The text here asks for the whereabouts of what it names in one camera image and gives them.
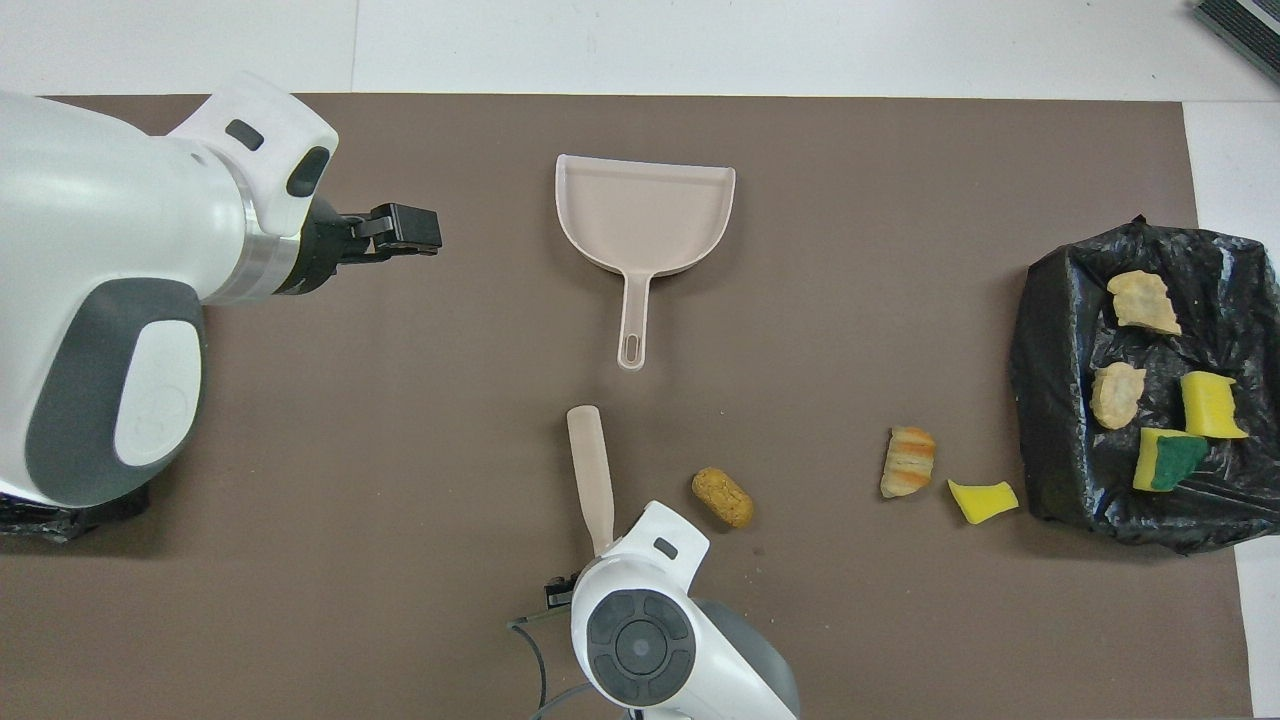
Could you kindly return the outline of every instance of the fake bread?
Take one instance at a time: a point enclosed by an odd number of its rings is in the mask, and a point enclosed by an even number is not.
[[[1174,305],[1169,301],[1169,287],[1160,275],[1142,270],[1121,273],[1107,282],[1107,292],[1115,295],[1112,302],[1121,325],[1138,325],[1165,334],[1183,334],[1178,316],[1174,315]]]
[[[933,436],[920,428],[891,428],[881,495],[901,497],[929,484],[936,447]]]
[[[1138,370],[1128,363],[1112,363],[1093,374],[1089,407],[1103,428],[1119,430],[1133,420],[1146,377],[1147,370]]]

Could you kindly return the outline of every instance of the white floor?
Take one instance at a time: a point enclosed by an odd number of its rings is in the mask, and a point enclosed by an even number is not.
[[[1202,227],[1280,252],[1280,86],[1184,0],[9,0],[0,88],[1184,101]],[[1280,538],[1236,550],[1253,710],[1280,716]]]

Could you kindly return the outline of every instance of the brush handle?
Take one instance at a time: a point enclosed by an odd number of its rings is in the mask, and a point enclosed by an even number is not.
[[[577,477],[577,500],[586,529],[591,533],[594,552],[599,555],[613,542],[613,480],[609,478],[609,456],[604,451],[600,410],[594,405],[579,405],[564,419],[573,454],[573,475]]]
[[[618,334],[618,365],[636,372],[644,366],[645,327],[649,322],[649,282],[653,275],[622,275],[622,332]]]

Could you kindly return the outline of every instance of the cable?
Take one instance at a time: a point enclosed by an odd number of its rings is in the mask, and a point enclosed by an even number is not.
[[[589,691],[589,689],[591,689],[591,683],[582,683],[581,685],[573,685],[572,688],[570,688],[570,689],[562,692],[561,694],[553,697],[552,701],[548,702],[547,705],[539,707],[538,712],[534,712],[532,715],[529,716],[529,720],[541,720],[541,716],[548,710],[550,710],[550,708],[556,707],[557,705],[564,702],[566,700],[576,696],[577,693],[584,692],[584,691]]]
[[[538,707],[539,712],[547,705],[547,664],[543,661],[543,651],[538,650],[538,643],[534,642],[534,637],[521,628],[522,624],[527,623],[527,618],[518,618],[507,623],[507,629],[516,633],[517,635],[525,638],[529,647],[534,651],[534,657],[538,659],[538,676],[539,676],[539,689],[538,689]]]

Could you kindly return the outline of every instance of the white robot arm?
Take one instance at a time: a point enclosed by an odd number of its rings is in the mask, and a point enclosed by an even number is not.
[[[247,74],[166,137],[0,94],[0,492],[87,507],[168,465],[204,392],[201,305],[435,254],[434,213],[315,197],[337,146]]]
[[[795,720],[786,660],[748,621],[689,585],[707,538],[659,502],[579,577],[573,652],[604,697],[645,720]]]

